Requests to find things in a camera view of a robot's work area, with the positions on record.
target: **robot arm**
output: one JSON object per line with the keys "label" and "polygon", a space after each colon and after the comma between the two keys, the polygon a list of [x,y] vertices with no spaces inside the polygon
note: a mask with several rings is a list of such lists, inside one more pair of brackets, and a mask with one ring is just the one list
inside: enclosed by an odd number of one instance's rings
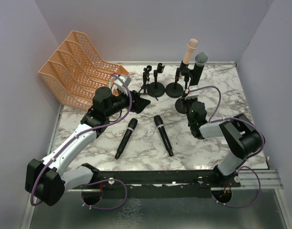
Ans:
{"label": "robot arm", "polygon": [[[115,85],[118,88],[118,96],[113,95],[108,87],[98,88],[93,97],[92,107],[82,118],[74,133],[54,152],[45,156],[41,161],[33,159],[28,164],[25,182],[26,191],[32,193],[36,179],[49,162],[51,163],[41,175],[34,192],[38,199],[49,206],[54,205],[66,190],[91,181],[96,171],[87,165],[82,165],[73,171],[65,172],[65,170],[76,156],[106,129],[106,127],[101,128],[101,126],[110,123],[109,117],[111,115],[124,108],[128,108],[130,103],[129,96],[123,93],[124,88],[120,85],[120,82],[118,84],[115,81]],[[150,104],[149,100],[141,98],[136,91],[130,91],[130,94],[133,100],[131,112],[138,114]],[[99,127],[98,129],[87,131],[97,126]],[[62,151],[61,154],[55,158],[54,155],[60,151]]]}
{"label": "robot arm", "polygon": [[[196,87],[189,87],[189,90],[193,91]],[[260,148],[262,139],[253,126],[249,125],[252,123],[244,114],[235,116],[233,120],[209,123],[206,120],[205,105],[198,101],[197,95],[196,92],[191,92],[182,98],[188,126],[192,135],[198,139],[225,137],[230,152],[214,167],[214,173],[218,178],[224,179],[236,172],[238,166],[242,165],[251,153]]]}

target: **white wall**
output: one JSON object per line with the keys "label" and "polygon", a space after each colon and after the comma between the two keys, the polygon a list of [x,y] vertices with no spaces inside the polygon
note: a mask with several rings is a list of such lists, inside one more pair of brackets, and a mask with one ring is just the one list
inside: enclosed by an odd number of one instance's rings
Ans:
{"label": "white wall", "polygon": [[238,65],[265,154],[278,168],[292,212],[292,0],[275,0]]}
{"label": "white wall", "polygon": [[37,72],[56,48],[34,0],[0,0],[0,229],[20,226],[26,166],[48,147],[59,104]]}
{"label": "white wall", "polygon": [[35,0],[58,43],[89,35],[108,61],[181,61],[191,38],[210,61],[239,61],[273,0]]}

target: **microphone grille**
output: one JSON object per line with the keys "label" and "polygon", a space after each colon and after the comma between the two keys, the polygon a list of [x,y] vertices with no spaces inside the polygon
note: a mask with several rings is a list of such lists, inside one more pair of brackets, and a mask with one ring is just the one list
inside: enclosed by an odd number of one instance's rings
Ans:
{"label": "microphone grille", "polygon": [[208,62],[208,60],[209,57],[205,52],[199,52],[195,57],[196,64],[199,65],[205,65],[205,63]]}

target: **marble surface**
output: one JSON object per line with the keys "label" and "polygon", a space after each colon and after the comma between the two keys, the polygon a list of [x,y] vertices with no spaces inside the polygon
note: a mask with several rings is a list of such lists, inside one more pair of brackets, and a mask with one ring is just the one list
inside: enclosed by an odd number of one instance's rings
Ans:
{"label": "marble surface", "polygon": [[[125,68],[131,73],[130,90],[139,90],[142,85],[142,71],[145,66],[131,65]],[[173,82],[176,65],[167,65],[158,81],[165,86]],[[248,103],[244,96],[235,66],[232,64],[209,64],[205,66],[199,86],[215,85],[222,93],[220,108],[215,119],[244,113],[252,120]],[[177,169],[212,169],[229,151],[223,137],[199,140],[192,136],[187,118],[175,110],[175,101],[166,94],[157,101],[148,95],[144,98],[151,104],[140,114],[130,113],[125,120],[110,126],[88,145],[69,165],[68,170],[89,163],[100,170],[177,170]],[[198,100],[205,103],[208,118],[218,102],[215,89],[202,91]],[[85,112],[64,107],[58,135],[54,145],[56,149],[79,124]],[[160,115],[173,147],[174,156],[170,157],[163,145],[153,117]],[[110,118],[115,120],[118,114]],[[138,125],[121,157],[114,158],[131,118],[138,120]],[[263,153],[251,158],[246,165],[252,168],[267,168]]]}

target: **microphone stand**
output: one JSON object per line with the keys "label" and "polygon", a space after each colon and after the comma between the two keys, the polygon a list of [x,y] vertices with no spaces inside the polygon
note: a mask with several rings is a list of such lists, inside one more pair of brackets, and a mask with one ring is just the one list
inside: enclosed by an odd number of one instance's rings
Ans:
{"label": "microphone stand", "polygon": [[183,87],[178,84],[181,71],[184,67],[187,67],[188,64],[184,64],[183,61],[181,62],[180,67],[176,70],[175,82],[170,83],[166,86],[166,94],[171,98],[179,98],[183,93]]}
{"label": "microphone stand", "polygon": [[151,97],[155,97],[156,100],[158,100],[154,94],[152,94],[151,92],[148,91],[147,82],[149,82],[149,73],[150,73],[151,69],[152,69],[151,65],[148,65],[146,68],[144,68],[143,85],[141,86],[141,89],[138,91],[138,94],[147,94],[147,95],[150,95]]}
{"label": "microphone stand", "polygon": [[157,82],[157,74],[163,73],[165,65],[158,63],[156,70],[154,70],[155,81],[148,85],[148,93],[151,93],[154,97],[161,97],[165,93],[165,87],[163,84]]}
{"label": "microphone stand", "polygon": [[185,98],[185,90],[188,88],[188,82],[189,82],[189,79],[192,78],[192,73],[191,73],[191,70],[187,66],[185,66],[183,67],[181,74],[184,76],[185,89],[182,93],[181,98],[177,99],[175,103],[175,108],[179,113],[186,114],[185,107],[183,106],[182,101]]}

